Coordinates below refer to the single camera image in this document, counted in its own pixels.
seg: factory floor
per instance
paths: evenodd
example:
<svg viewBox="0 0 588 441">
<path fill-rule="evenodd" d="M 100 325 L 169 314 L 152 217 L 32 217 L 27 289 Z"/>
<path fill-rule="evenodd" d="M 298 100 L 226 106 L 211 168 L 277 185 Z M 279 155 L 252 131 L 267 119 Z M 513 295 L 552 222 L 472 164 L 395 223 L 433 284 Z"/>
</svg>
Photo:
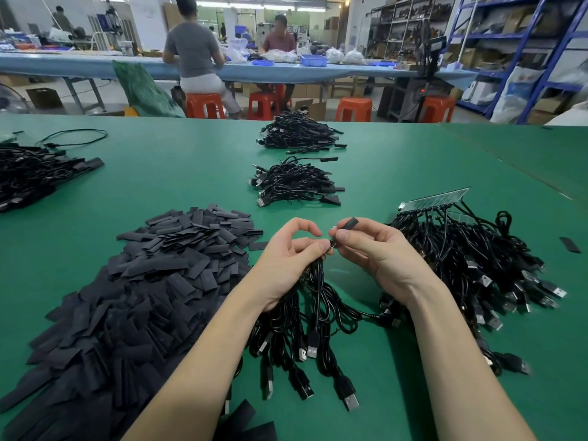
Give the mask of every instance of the factory floor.
<svg viewBox="0 0 588 441">
<path fill-rule="evenodd" d="M 102 96 L 102 100 L 104 105 L 107 108 L 108 112 L 111 111 L 120 111 L 125 106 L 128 106 L 128 102 L 125 96 L 125 92 L 123 91 L 121 85 L 118 81 L 104 81 L 101 79 L 95 79 L 96 86 L 98 87 L 98 91 Z M 173 81 L 157 81 L 157 84 L 160 88 L 166 90 L 168 93 L 170 89 L 172 89 L 176 83 Z M 13 87 L 21 96 L 23 96 L 27 101 L 29 101 L 29 96 L 26 93 L 27 89 L 31 88 L 52 88 L 57 91 L 58 95 L 63 102 L 63 109 L 58 110 L 35 110 L 35 107 L 32 103 L 29 102 L 29 107 L 31 108 L 32 112 L 37 114 L 67 114 L 67 115 L 80 115 L 82 114 L 80 110 L 77 108 L 74 100 L 68 90 L 67 85 L 62 79 L 55 79 L 55 81 L 50 81 L 46 83 L 34 83 L 31 85 L 26 86 L 17 86 Z M 94 92 L 92 91 L 92 87 L 88 81 L 80 81 L 75 84 L 75 88 L 80 98 L 80 101 L 84 105 L 90 105 L 96 103 L 96 97 L 94 96 Z M 374 108 L 377 108 L 377 105 L 380 103 L 380 98 L 382 96 L 383 88 L 375 88 L 373 93 L 371 94 L 371 100 L 373 102 Z M 242 93 L 236 94 L 237 102 L 241 108 L 246 109 L 249 104 L 249 99 L 244 96 Z M 339 99 L 328 99 L 327 100 L 327 110 L 325 120 L 334 120 L 335 112 L 339 105 Z M 97 108 L 95 110 L 90 111 L 88 114 L 96 114 L 101 113 L 102 110 Z M 376 116 L 376 110 L 374 109 L 371 114 L 372 122 L 386 122 L 385 119 L 378 118 Z M 483 118 L 482 116 L 463 109 L 461 107 L 456 107 L 452 122 L 458 123 L 479 123 L 479 122 L 488 122 L 487 119 Z"/>
</svg>

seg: left hand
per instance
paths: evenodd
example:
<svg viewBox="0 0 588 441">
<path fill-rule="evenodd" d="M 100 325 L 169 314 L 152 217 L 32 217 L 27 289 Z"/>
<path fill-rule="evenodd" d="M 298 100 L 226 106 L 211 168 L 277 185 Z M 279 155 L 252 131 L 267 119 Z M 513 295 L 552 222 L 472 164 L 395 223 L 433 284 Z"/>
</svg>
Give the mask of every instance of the left hand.
<svg viewBox="0 0 588 441">
<path fill-rule="evenodd" d="M 263 311 L 276 306 L 280 297 L 290 291 L 308 265 L 319 257 L 332 254 L 330 241 L 309 237 L 293 240 L 299 230 L 320 237 L 322 232 L 312 221 L 292 218 L 269 240 L 258 262 L 244 280 L 251 282 L 254 294 L 261 300 Z"/>
</svg>

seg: green workbench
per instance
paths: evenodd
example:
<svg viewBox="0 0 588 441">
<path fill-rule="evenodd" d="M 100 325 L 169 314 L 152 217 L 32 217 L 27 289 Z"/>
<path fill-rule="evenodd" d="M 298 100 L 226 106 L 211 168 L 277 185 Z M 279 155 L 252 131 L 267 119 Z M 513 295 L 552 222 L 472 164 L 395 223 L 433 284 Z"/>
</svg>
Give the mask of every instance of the green workbench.
<svg viewBox="0 0 588 441">
<path fill-rule="evenodd" d="M 147 217 L 215 202 L 252 212 L 256 228 L 266 232 L 265 240 L 293 216 L 317 222 L 326 233 L 347 216 L 386 222 L 402 201 L 472 186 L 465 197 L 468 205 L 491 220 L 498 210 L 510 211 L 513 233 L 545 261 L 545 278 L 569 292 L 559 309 L 533 306 L 531 314 L 507 316 L 501 331 L 487 334 L 493 350 L 518 354 L 534 370 L 533 376 L 505 372 L 500 382 L 540 440 L 585 437 L 586 256 L 568 252 L 559 237 L 571 237 L 581 249 L 588 249 L 588 210 L 550 187 L 541 179 L 544 174 L 513 167 L 504 157 L 501 161 L 484 151 L 480 143 L 491 133 L 500 136 L 502 146 L 528 147 L 541 140 L 573 138 L 578 148 L 584 144 L 581 132 L 337 123 L 345 132 L 340 142 L 349 146 L 330 151 L 339 161 L 317 164 L 333 173 L 336 185 L 346 187 L 339 195 L 342 206 L 282 202 L 260 209 L 257 193 L 246 183 L 254 174 L 252 164 L 267 168 L 285 156 L 281 150 L 255 143 L 262 125 L 230 120 L 0 116 L 2 133 L 25 131 L 21 144 L 77 127 L 110 133 L 107 140 L 70 150 L 71 155 L 100 157 L 104 167 L 31 207 L 0 216 L 0 394 L 10 391 L 27 370 L 26 344 L 48 326 L 44 315 L 62 296 L 92 281 L 107 258 L 122 250 L 123 242 L 115 236 L 135 229 Z M 579 162 L 553 158 L 551 163 L 564 179 L 568 168 Z M 586 188 L 580 186 L 579 192 Z M 252 261 L 258 254 L 252 255 Z M 345 301 L 364 310 L 377 308 L 380 290 L 367 274 L 338 255 L 327 259 L 325 269 L 327 281 Z M 263 401 L 259 359 L 248 354 L 233 384 L 233 408 L 242 399 L 249 400 L 257 410 L 254 422 L 275 421 L 281 441 L 435 439 L 416 340 L 407 329 L 385 330 L 362 322 L 356 333 L 335 336 L 332 347 L 357 390 L 359 409 L 345 410 L 332 380 L 322 377 L 312 360 L 302 365 L 315 392 L 311 399 L 301 401 L 287 374 L 276 370 L 273 398 Z M 0 426 L 20 408 L 1 415 Z"/>
</svg>

